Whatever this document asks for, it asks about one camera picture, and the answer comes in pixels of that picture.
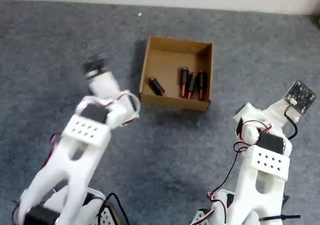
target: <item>white bracket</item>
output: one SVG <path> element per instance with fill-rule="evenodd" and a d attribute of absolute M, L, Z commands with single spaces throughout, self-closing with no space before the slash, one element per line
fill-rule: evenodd
<path fill-rule="evenodd" d="M 227 212 L 228 225 L 242 224 L 252 210 L 260 218 L 281 214 L 290 159 L 257 145 L 243 152 L 243 157 L 234 200 Z M 263 193 L 256 189 L 256 182 L 261 178 L 265 181 Z M 282 225 L 282 221 L 264 222 L 264 225 L 269 224 Z"/>
<path fill-rule="evenodd" d="M 110 129 L 105 124 L 74 114 L 62 135 L 100 147 L 110 135 Z"/>

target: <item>battery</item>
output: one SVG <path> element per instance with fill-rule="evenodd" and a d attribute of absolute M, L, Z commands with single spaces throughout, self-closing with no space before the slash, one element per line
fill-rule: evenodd
<path fill-rule="evenodd" d="M 186 85 L 188 82 L 189 69 L 187 67 L 183 67 L 180 70 L 180 89 L 181 89 L 181 97 L 184 98 L 186 94 Z"/>
<path fill-rule="evenodd" d="M 189 76 L 189 84 L 188 84 L 188 99 L 189 100 L 192 98 L 192 95 L 195 90 L 196 77 L 197 77 L 197 75 L 195 73 L 191 73 Z"/>
<path fill-rule="evenodd" d="M 160 85 L 158 80 L 155 77 L 149 78 L 149 85 L 152 91 L 159 96 L 166 96 L 164 88 Z"/>

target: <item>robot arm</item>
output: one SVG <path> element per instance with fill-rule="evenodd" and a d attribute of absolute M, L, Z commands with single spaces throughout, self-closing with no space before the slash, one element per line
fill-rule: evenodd
<path fill-rule="evenodd" d="M 74 224 L 87 196 L 88 184 L 109 144 L 111 130 L 139 117 L 138 98 L 127 90 L 120 91 L 110 72 L 97 69 L 98 60 L 86 64 L 89 88 L 95 96 L 86 96 L 79 103 L 49 161 L 21 195 L 19 225 L 34 224 L 29 211 L 62 180 L 68 181 L 64 206 L 53 212 L 53 217 L 47 214 L 51 219 L 48 224 Z M 76 151 L 82 152 L 78 159 L 74 157 Z"/>
<path fill-rule="evenodd" d="M 284 187 L 292 151 L 290 138 L 297 134 L 296 131 L 288 138 L 282 127 L 288 121 L 296 123 L 316 97 L 297 81 L 283 99 L 267 109 L 260 110 L 247 103 L 237 112 L 233 118 L 238 124 L 236 136 L 239 140 L 234 144 L 242 143 L 247 149 L 235 149 L 243 155 L 236 190 L 231 192 L 218 187 L 210 192 L 208 195 L 213 201 L 210 212 L 204 214 L 199 210 L 191 225 L 259 225 L 261 218 L 264 218 L 264 225 L 282 225 Z M 257 180 L 264 182 L 263 192 L 257 191 Z"/>

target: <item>open cardboard box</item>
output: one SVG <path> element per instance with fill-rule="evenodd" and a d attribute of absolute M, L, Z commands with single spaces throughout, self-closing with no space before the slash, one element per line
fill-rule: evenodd
<path fill-rule="evenodd" d="M 190 73 L 203 70 L 207 74 L 203 100 L 196 88 L 192 99 L 180 97 L 180 68 L 188 67 Z M 154 77 L 165 90 L 166 96 L 155 95 L 148 81 Z M 169 106 L 205 112 L 211 102 L 213 78 L 213 45 L 209 42 L 151 36 L 148 39 L 142 69 L 139 96 L 144 104 Z"/>

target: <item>cable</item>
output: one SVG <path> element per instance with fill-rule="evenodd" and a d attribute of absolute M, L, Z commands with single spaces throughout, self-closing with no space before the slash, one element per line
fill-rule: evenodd
<path fill-rule="evenodd" d="M 54 153 L 54 151 L 56 150 L 57 148 L 57 145 L 58 143 L 55 141 L 56 137 L 60 136 L 61 133 L 54 133 L 51 135 L 49 141 L 52 145 L 52 149 L 51 151 L 49 152 L 49 155 L 48 157 L 46 158 L 46 160 L 44 161 L 44 163 L 42 164 L 41 168 L 43 169 L 45 165 L 47 165 L 47 163 L 49 162 L 49 159 L 51 158 L 52 154 Z"/>
<path fill-rule="evenodd" d="M 244 146 L 244 147 L 241 147 L 241 148 L 239 148 L 239 149 L 236 149 L 236 145 L 237 144 L 244 144 L 244 145 L 247 145 L 247 146 L 251 146 L 249 143 L 247 143 L 247 142 L 245 142 L 245 141 L 243 141 L 243 140 L 237 140 L 237 141 L 235 141 L 234 143 L 233 143 L 233 151 L 235 151 L 236 153 L 242 153 L 243 152 L 243 150 L 242 151 L 240 151 L 239 149 L 241 149 L 241 148 L 246 148 L 246 146 Z"/>
<path fill-rule="evenodd" d="M 268 127 L 267 127 L 267 125 L 265 125 L 262 121 L 254 120 L 254 119 L 253 119 L 253 120 L 245 121 L 244 123 L 242 123 L 242 126 L 244 126 L 246 123 L 251 123 L 251 122 L 257 122 L 257 123 L 259 123 L 259 124 L 263 125 L 265 129 L 267 129 L 267 128 L 268 128 Z"/>
<path fill-rule="evenodd" d="M 278 216 L 266 216 L 259 218 L 259 222 L 264 222 L 264 221 L 270 221 L 270 220 L 276 220 L 276 219 L 281 219 L 281 220 L 286 220 L 286 219 L 300 219 L 301 215 L 278 215 Z"/>
<path fill-rule="evenodd" d="M 268 127 L 268 126 L 265 125 L 262 121 L 254 120 L 254 119 L 252 119 L 252 120 L 247 120 L 247 121 L 245 121 L 244 123 L 242 123 L 242 126 L 241 126 L 241 131 L 240 131 L 240 133 L 239 133 L 239 138 L 240 138 L 241 140 L 242 140 L 242 130 L 243 130 L 244 125 L 245 125 L 246 123 L 251 123 L 251 122 L 256 122 L 256 123 L 259 123 L 259 124 L 263 125 L 264 128 L 265 128 L 263 131 L 267 131 L 267 132 L 268 132 L 268 131 L 271 129 L 271 126 Z"/>
<path fill-rule="evenodd" d="M 215 202 L 220 202 L 222 204 L 222 207 L 223 207 L 223 211 L 224 211 L 224 223 L 226 224 L 227 223 L 227 208 L 226 208 L 226 205 L 220 200 L 220 199 L 215 199 L 212 201 L 213 203 Z"/>
<path fill-rule="evenodd" d="M 296 125 L 296 123 L 287 115 L 287 111 L 291 108 L 291 104 L 284 110 L 284 116 L 286 117 L 286 119 L 288 119 L 288 121 L 292 124 L 292 126 L 294 127 L 294 133 L 288 137 L 289 140 L 293 139 L 295 136 L 297 136 L 298 134 L 298 127 Z"/>
<path fill-rule="evenodd" d="M 191 223 L 190 225 L 198 225 L 201 224 L 202 222 L 204 222 L 205 220 L 207 220 L 208 218 L 210 218 L 212 216 L 212 214 L 214 214 L 215 209 L 213 208 L 212 210 L 210 210 L 204 217 L 202 217 L 201 219 L 195 221 L 194 223 Z"/>
<path fill-rule="evenodd" d="M 16 206 L 14 207 L 13 211 L 12 211 L 12 214 L 11 214 L 11 221 L 12 221 L 12 225 L 18 225 L 16 222 L 15 222 L 15 214 L 16 214 L 16 211 L 17 209 L 19 208 L 20 206 L 20 203 L 17 202 Z"/>
<path fill-rule="evenodd" d="M 118 203 L 118 206 L 119 206 L 119 208 L 120 208 L 120 210 L 121 210 L 121 212 L 122 212 L 122 214 L 123 214 L 123 217 L 124 217 L 124 219 L 125 219 L 126 224 L 127 224 L 127 225 L 130 225 L 130 222 L 129 222 L 129 219 L 128 219 L 128 217 L 127 217 L 127 214 L 126 214 L 124 208 L 122 207 L 121 202 L 120 202 L 118 196 L 117 196 L 114 192 L 111 192 L 108 196 L 106 196 L 105 200 L 103 201 L 103 203 L 102 203 L 102 205 L 101 205 L 101 207 L 100 207 L 100 209 L 99 209 L 99 213 L 98 213 L 98 225 L 101 225 L 101 214 L 102 214 L 102 212 L 104 211 L 104 209 L 105 209 L 105 207 L 106 207 L 107 201 L 108 201 L 112 196 L 115 198 L 116 202 Z"/>
<path fill-rule="evenodd" d="M 223 180 L 223 182 L 222 182 L 219 186 L 217 186 L 214 190 L 212 190 L 211 192 L 208 192 L 208 194 L 207 194 L 207 196 L 209 197 L 209 199 L 210 199 L 212 202 L 215 200 L 215 193 L 216 193 L 216 192 L 225 184 L 225 182 L 227 181 L 227 179 L 228 179 L 228 177 L 229 177 L 232 169 L 233 169 L 234 166 L 235 166 L 235 163 L 236 163 L 237 158 L 238 158 L 238 154 L 244 152 L 246 149 L 247 149 L 246 146 L 242 146 L 242 147 L 240 147 L 238 150 L 234 150 L 234 151 L 236 152 L 236 155 L 235 155 L 235 157 L 234 157 L 233 163 L 232 163 L 232 165 L 231 165 L 231 167 L 230 167 L 227 175 L 225 176 L 225 179 Z"/>

